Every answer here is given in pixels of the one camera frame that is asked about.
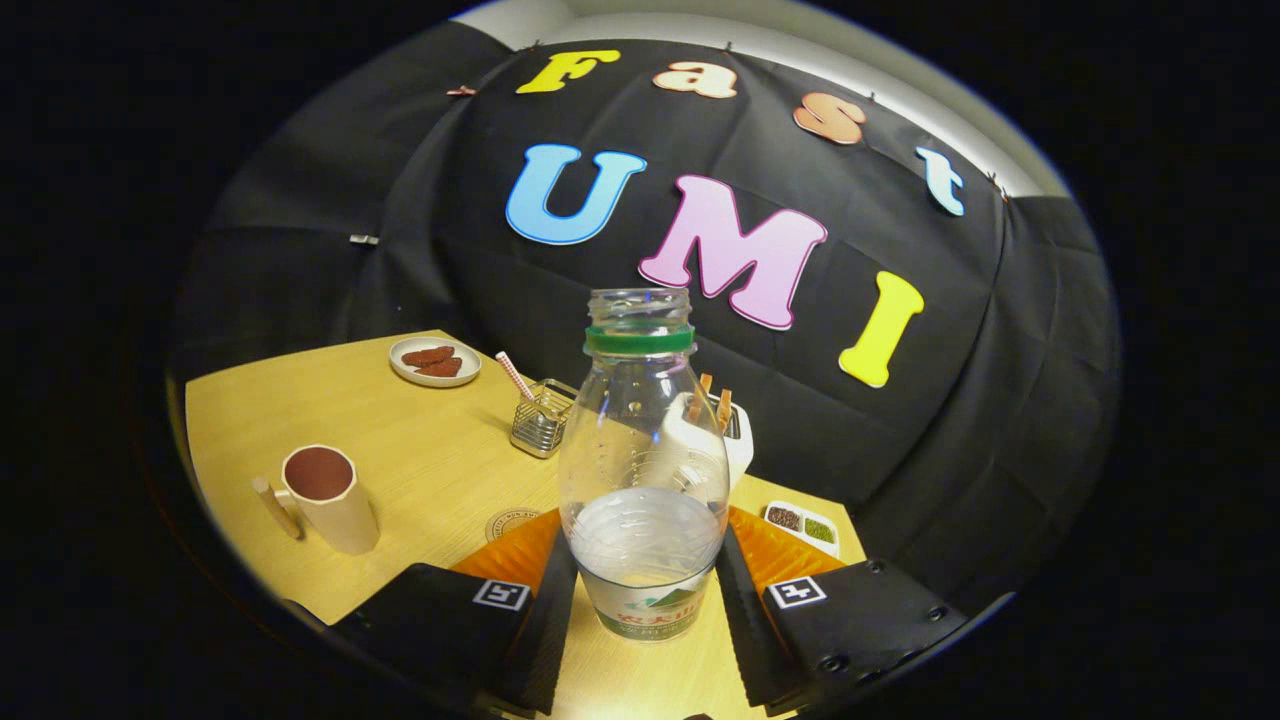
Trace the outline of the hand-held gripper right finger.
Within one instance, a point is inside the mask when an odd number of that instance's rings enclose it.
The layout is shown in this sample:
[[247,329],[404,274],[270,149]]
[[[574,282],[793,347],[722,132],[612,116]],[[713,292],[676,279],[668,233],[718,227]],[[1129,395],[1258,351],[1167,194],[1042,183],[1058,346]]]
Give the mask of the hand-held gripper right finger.
[[860,700],[966,625],[895,565],[842,562],[736,507],[716,571],[748,702],[771,716]]

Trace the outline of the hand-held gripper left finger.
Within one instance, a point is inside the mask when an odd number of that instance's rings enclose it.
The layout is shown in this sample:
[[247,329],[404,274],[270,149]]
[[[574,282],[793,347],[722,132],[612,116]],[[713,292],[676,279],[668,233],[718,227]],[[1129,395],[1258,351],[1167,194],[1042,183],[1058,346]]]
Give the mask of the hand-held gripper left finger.
[[549,714],[576,575],[550,510],[452,568],[407,566],[330,635],[448,711]]

